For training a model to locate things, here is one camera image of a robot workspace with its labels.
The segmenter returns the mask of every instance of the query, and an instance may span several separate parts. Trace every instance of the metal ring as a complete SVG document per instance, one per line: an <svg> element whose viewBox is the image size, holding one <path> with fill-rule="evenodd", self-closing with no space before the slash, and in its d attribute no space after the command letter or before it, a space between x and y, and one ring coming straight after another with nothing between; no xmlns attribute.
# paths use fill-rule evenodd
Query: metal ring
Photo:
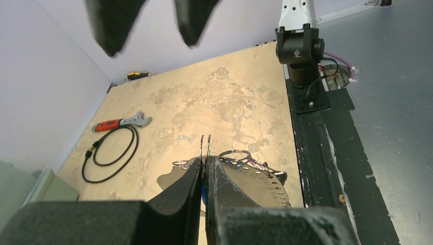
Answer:
<svg viewBox="0 0 433 245"><path fill-rule="evenodd" d="M232 154L232 153L244 153L244 154L247 154L247 156L244 157L244 158L234 159L234 160L228 160L228 159L224 160L223 158L221 158L221 157L223 157L225 155ZM220 157L220 160L223 161L223 162L238 162L238 163L240 162L239 164L237 164L235 166L235 167L239 167L239 166L242 166L242 165L244 165L244 164L246 164L246 163L249 162L249 160L251 159L251 153L249 151L247 151L247 150L228 150L228 151L220 153L219 157Z"/></svg>
<svg viewBox="0 0 433 245"><path fill-rule="evenodd" d="M268 177L271 176L271 173L269 172L269 170L267 170L267 169L269 169L269 167L265 166L263 163L257 161L254 158L251 158L250 162L253 163L254 165L259 165L260 166L260 168L256 167L257 170L259 170L260 172L264 173Z"/></svg>
<svg viewBox="0 0 433 245"><path fill-rule="evenodd" d="M209 136L207 137L207 149L206 149L206 159L209 157L209 155L210 155L210 148L209 148L209 146L210 146L210 134L209 134Z"/></svg>
<svg viewBox="0 0 433 245"><path fill-rule="evenodd" d="M251 165L253 165L252 167L253 168L255 168L255 169L260 169L260 166L257 164L257 163L255 163L254 161L252 161L253 159L250 159L250 161L248 162L248 163L250 163Z"/></svg>
<svg viewBox="0 0 433 245"><path fill-rule="evenodd" d="M189 160L179 160L179 161L174 161L172 162L172 165L174 167L186 167L186 166L190 166L190 164L187 163L183 163L183 162L188 162Z"/></svg>

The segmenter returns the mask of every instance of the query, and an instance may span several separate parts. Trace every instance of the blue object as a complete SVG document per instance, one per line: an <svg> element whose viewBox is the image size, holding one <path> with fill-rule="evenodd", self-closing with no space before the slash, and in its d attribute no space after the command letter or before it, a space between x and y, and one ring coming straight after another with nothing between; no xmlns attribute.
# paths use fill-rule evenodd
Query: blue object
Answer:
<svg viewBox="0 0 433 245"><path fill-rule="evenodd" d="M206 205L206 187L204 185L204 181L203 181L203 184L202 184L202 199L203 199L204 205Z"/></svg>

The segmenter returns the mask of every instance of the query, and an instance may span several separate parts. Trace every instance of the gray wall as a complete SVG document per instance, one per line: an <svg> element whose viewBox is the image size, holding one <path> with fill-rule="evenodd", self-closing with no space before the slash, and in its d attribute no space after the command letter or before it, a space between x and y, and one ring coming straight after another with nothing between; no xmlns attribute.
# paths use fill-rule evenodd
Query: gray wall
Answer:
<svg viewBox="0 0 433 245"><path fill-rule="evenodd" d="M161 73L275 39L282 0L221 0L200 45L182 42L173 0L148 0L123 54L111 59L94 42L84 0L38 0L114 82L131 71ZM317 17L360 6L368 0L316 0Z"/></svg>
<svg viewBox="0 0 433 245"><path fill-rule="evenodd" d="M0 159L57 172L109 84L37 1L1 1Z"/></svg>

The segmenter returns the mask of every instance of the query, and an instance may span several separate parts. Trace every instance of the wrench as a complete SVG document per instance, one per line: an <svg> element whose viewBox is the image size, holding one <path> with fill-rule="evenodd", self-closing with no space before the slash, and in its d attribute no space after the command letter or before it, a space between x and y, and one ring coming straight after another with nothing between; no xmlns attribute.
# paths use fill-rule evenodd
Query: wrench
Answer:
<svg viewBox="0 0 433 245"><path fill-rule="evenodd" d="M142 111L139 111L139 112L137 112L137 114L135 114L131 118L115 119L115 120L100 122L92 128L92 131L101 132L101 131L112 130L112 129L115 129L117 127L120 127L120 126L126 125L126 124L132 124L132 125L136 125L140 128L144 128L151 121L152 121L152 117L146 117L145 118L144 113L142 113Z"/></svg>

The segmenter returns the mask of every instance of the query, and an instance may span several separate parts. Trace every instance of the red handle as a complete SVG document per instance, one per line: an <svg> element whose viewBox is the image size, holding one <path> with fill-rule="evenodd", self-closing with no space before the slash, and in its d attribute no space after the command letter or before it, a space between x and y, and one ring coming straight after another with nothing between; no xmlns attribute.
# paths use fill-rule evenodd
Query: red handle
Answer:
<svg viewBox="0 0 433 245"><path fill-rule="evenodd" d="M100 132L100 131L107 131L107 130L115 129L115 128L119 127L120 122L121 122L121 119L100 122L96 125L95 131Z"/></svg>

